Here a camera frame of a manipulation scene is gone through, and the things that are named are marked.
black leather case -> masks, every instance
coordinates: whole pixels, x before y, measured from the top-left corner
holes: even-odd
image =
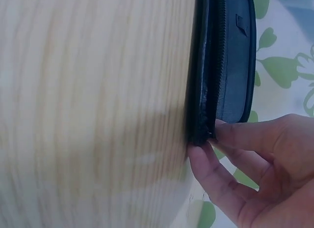
[[[215,138],[215,120],[248,120],[254,89],[253,0],[196,0],[187,83],[187,140]]]

patterned cloth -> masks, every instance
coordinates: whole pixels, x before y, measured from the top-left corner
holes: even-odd
[[[314,0],[254,0],[257,64],[250,121],[288,113],[314,116]],[[222,154],[222,164],[241,183],[258,186]],[[235,225],[204,198],[198,228]]]

wooden surface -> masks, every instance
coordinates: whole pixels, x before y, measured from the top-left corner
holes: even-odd
[[[0,0],[0,227],[196,227],[195,0]]]

finger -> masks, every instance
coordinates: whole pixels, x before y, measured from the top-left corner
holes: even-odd
[[[234,191],[237,195],[239,195],[241,198],[243,198],[246,202],[254,198],[258,191],[252,189],[249,186],[243,185],[241,183],[236,184]]]
[[[282,218],[285,217],[285,224],[287,224],[285,227],[313,227],[314,221],[310,214],[313,214],[314,204],[309,202],[314,199],[313,187],[314,180],[310,180],[306,185],[289,196],[289,198],[276,206],[271,206],[271,209],[264,210],[255,219],[254,224],[261,224],[261,227],[278,227],[278,224],[283,221]],[[296,221],[299,224],[295,223],[296,225],[294,226],[288,225]]]
[[[219,142],[213,142],[212,144],[222,151],[233,165],[258,185],[267,170],[272,166],[256,152],[227,147]]]
[[[264,152],[257,152],[259,156],[261,156],[264,160],[269,162],[270,164],[274,163],[275,157],[272,153],[264,153]]]
[[[293,129],[294,116],[284,116],[272,121],[228,124],[216,121],[216,137],[225,146],[256,152],[274,153],[280,146],[287,128]]]
[[[246,200],[239,194],[244,195],[247,191],[238,186],[234,177],[219,163],[209,144],[204,149],[190,147],[188,155],[194,176],[210,200],[237,223],[238,215],[246,204]]]

